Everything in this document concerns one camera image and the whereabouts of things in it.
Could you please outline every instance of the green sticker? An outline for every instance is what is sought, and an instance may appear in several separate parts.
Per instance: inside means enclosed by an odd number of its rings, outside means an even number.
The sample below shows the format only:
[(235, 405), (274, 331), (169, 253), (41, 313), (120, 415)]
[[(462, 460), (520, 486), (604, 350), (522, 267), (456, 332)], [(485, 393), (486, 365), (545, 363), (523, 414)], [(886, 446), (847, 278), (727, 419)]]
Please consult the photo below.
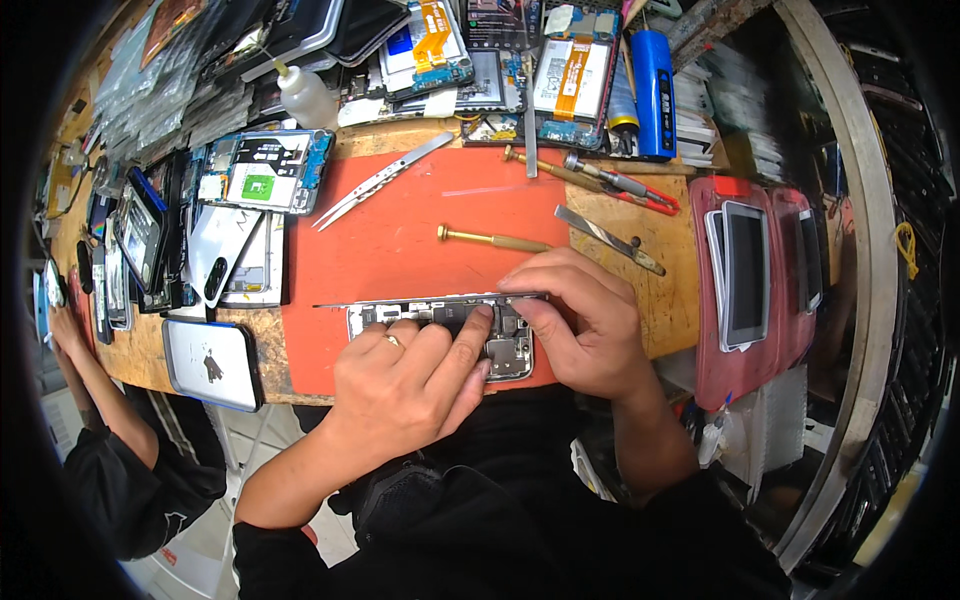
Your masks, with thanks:
[(241, 198), (247, 200), (270, 200), (270, 193), (274, 190), (273, 175), (247, 175), (243, 180)]

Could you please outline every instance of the orange silicone mat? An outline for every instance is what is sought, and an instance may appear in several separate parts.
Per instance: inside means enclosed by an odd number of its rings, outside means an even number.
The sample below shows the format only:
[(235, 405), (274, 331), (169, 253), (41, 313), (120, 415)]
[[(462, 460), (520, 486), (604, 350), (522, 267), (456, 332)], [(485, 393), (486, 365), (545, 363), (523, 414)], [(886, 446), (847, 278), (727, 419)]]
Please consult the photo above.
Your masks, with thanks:
[[(569, 243), (566, 223), (553, 216), (565, 204), (564, 182), (524, 165), (503, 162), (502, 149), (440, 149), (321, 232), (317, 217), (359, 183), (405, 153), (359, 156), (330, 165), (313, 217), (289, 229), (290, 303), (283, 334), (294, 392), (335, 395), (333, 364), (347, 345), (346, 311), (314, 304), (427, 298), (496, 291), (496, 282), (530, 254), (459, 240), (440, 242), (437, 226), (502, 234), (551, 246)], [(560, 153), (542, 158), (559, 163)], [(546, 354), (534, 343), (534, 372), (489, 389), (554, 383)]]

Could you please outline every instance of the person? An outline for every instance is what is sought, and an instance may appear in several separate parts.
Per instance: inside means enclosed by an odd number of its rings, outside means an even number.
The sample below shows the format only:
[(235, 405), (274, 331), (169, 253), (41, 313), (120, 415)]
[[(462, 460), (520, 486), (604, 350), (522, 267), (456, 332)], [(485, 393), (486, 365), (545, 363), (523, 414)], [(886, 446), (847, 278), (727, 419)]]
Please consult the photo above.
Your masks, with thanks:
[[(576, 313), (574, 333), (550, 302), (513, 303), (562, 385), (484, 397), (483, 308), (456, 340), (436, 324), (372, 324), (334, 366), (333, 407), (241, 493), (240, 597), (788, 598), (789, 579), (671, 413), (632, 286), (556, 249), (497, 287), (548, 292)], [(633, 506), (573, 471), (573, 391), (610, 402)], [(328, 568), (300, 528), (338, 490), (330, 506), (351, 509), (359, 550)]]
[(156, 552), (227, 490), (224, 451), (194, 399), (113, 383), (67, 307), (51, 307), (54, 355), (84, 428), (63, 462), (118, 560)]

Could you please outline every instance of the ring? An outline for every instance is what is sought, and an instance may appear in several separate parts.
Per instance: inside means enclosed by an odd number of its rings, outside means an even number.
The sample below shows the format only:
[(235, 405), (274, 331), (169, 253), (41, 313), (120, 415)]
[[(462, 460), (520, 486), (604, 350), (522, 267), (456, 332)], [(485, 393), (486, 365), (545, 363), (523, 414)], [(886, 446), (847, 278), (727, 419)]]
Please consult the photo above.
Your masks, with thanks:
[(403, 344), (401, 344), (400, 341), (399, 341), (397, 338), (395, 338), (394, 336), (392, 336), (392, 335), (387, 335), (386, 333), (384, 333), (384, 334), (383, 334), (383, 339), (386, 340), (386, 341), (388, 341), (388, 342), (390, 342), (391, 344), (393, 344), (393, 345), (396, 346), (397, 348), (400, 348), (401, 350), (406, 350), (406, 349), (407, 349), (407, 348), (404, 348), (404, 347), (403, 347)]

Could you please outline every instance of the workbench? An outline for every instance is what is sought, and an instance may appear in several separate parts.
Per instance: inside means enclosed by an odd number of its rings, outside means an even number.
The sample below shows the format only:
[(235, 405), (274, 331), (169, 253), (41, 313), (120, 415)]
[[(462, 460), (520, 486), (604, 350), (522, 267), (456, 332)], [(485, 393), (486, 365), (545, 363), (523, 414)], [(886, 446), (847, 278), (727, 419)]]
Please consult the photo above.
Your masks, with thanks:
[[(130, 20), (136, 18), (139, 18), (136, 13), (129, 17)], [(106, 75), (111, 45), (106, 44), (100, 58), (92, 65), (90, 73), (78, 79), (72, 99), (84, 98), (87, 106), (78, 117), (61, 128), (58, 142), (70, 143), (75, 137), (82, 135), (92, 122), (93, 103), (89, 100), (89, 82), (93, 78), (102, 80)], [(333, 158), (336, 160), (410, 151), (444, 129), (459, 133), (460, 121), (455, 118), (412, 119), (342, 129), (337, 131)], [(447, 147), (462, 147), (459, 136)], [(99, 154), (99, 150), (91, 153), (90, 164), (95, 162)], [(600, 166), (611, 168), (612, 163), (603, 161)], [(656, 170), (662, 166), (650, 165), (649, 168)], [(539, 177), (552, 176), (540, 171)], [(668, 217), (570, 183), (565, 185), (566, 204), (621, 239), (630, 240), (635, 235), (639, 236), (643, 241), (642, 248), (663, 265), (667, 275), (655, 276), (638, 267), (626, 256), (577, 230), (570, 231), (570, 246), (633, 284), (642, 317), (643, 345), (650, 358), (656, 358), (690, 348), (698, 342), (700, 312), (696, 244), (686, 192), (686, 177), (636, 177), (676, 198), (681, 206), (680, 214)], [(85, 229), (90, 180), (91, 176), (87, 176), (80, 183), (77, 201), (67, 214), (59, 218), (60, 229), (53, 239), (52, 254), (64, 276), (77, 265), (76, 246)], [(78, 182), (79, 174), (74, 177), (71, 192), (76, 189)], [(279, 308), (217, 309), (215, 316), (218, 322), (244, 324), (252, 332), (266, 401), (315, 405), (332, 403), (332, 396), (294, 393)], [(96, 354), (111, 377), (147, 389), (173, 392), (160, 334), (162, 321), (163, 318), (156, 314), (137, 314), (130, 331), (114, 332), (112, 344), (96, 342)]]

